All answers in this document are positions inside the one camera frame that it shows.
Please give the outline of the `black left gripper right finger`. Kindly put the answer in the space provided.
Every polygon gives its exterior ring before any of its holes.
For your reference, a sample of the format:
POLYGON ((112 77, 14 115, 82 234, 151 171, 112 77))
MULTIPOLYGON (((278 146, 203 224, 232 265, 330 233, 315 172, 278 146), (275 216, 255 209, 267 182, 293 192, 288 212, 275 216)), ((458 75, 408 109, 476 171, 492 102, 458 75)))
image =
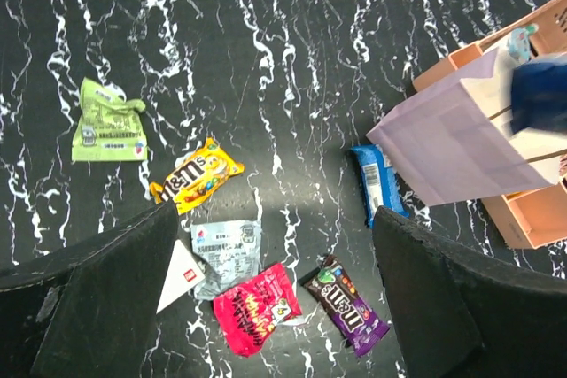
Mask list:
POLYGON ((373 242, 411 377, 564 377, 566 282, 380 207, 373 242))

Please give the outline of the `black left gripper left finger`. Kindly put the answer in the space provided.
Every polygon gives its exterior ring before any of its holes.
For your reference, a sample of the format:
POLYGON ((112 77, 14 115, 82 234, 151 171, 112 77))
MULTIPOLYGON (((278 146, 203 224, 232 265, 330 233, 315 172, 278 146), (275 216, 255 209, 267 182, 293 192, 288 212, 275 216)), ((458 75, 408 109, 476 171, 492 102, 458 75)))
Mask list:
POLYGON ((136 377, 178 230, 172 203, 1 272, 3 377, 136 377))

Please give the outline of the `lilac paper bag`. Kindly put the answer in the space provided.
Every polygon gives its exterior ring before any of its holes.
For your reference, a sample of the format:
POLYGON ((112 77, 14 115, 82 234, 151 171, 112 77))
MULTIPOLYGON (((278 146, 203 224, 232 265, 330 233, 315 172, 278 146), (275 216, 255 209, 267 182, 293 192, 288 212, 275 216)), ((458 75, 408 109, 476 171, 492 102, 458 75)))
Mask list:
POLYGON ((444 86, 438 81, 396 105, 367 134, 428 206, 481 198, 495 186, 485 174, 496 159, 482 138, 487 117, 444 86))

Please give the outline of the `green snack packet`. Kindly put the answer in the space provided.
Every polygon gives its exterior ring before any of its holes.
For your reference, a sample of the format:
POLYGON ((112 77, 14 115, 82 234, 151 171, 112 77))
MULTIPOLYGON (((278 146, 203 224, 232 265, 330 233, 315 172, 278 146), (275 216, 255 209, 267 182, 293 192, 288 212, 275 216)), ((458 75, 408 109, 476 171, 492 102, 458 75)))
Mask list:
POLYGON ((72 140, 73 162, 144 161, 147 138, 141 122, 146 106, 119 91, 85 78, 80 87, 81 117, 72 140))

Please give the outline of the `blue burts chips bag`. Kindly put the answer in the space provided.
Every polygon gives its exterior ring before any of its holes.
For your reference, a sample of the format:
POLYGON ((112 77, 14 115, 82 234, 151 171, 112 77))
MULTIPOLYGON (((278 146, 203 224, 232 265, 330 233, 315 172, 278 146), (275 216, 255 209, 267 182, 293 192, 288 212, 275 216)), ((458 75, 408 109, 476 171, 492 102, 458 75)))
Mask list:
POLYGON ((542 55, 514 69, 510 130, 566 134, 566 53, 542 55))

